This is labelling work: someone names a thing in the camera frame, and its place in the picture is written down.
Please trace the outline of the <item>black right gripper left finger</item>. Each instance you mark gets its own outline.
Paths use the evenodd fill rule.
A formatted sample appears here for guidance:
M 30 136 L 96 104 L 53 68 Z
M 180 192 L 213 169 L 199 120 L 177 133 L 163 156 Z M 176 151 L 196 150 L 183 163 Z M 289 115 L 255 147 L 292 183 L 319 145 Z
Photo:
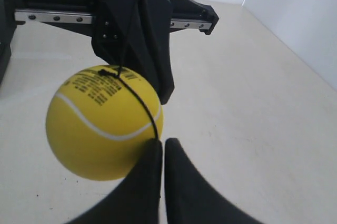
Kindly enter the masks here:
M 123 181 L 69 223 L 159 223 L 162 143 L 151 139 Z

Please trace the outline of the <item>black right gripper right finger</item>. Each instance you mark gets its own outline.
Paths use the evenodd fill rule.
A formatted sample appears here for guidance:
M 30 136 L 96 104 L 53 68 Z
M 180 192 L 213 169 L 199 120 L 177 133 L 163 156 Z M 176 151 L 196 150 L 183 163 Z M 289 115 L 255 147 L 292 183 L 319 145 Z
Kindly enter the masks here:
M 164 173 L 168 223 L 260 223 L 206 181 L 177 138 L 165 142 Z

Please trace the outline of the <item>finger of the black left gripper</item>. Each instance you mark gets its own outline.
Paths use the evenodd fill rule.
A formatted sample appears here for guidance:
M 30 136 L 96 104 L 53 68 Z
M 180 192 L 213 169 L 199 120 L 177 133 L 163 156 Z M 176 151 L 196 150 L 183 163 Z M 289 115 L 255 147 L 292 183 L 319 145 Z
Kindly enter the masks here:
M 134 14 L 128 44 L 139 60 L 143 76 L 155 89 L 162 104 L 174 90 L 170 61 L 170 0 L 140 0 Z

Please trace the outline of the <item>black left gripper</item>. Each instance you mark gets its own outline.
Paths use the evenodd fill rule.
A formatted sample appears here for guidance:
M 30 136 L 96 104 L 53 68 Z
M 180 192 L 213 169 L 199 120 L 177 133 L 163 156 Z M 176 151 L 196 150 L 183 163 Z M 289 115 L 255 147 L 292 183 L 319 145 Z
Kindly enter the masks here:
M 40 22 L 89 36 L 97 57 L 109 65 L 140 70 L 128 39 L 140 0 L 3 0 L 1 42 L 9 44 L 19 25 Z M 212 6 L 194 0 L 170 0 L 170 34 L 197 29 L 209 35 L 219 16 Z

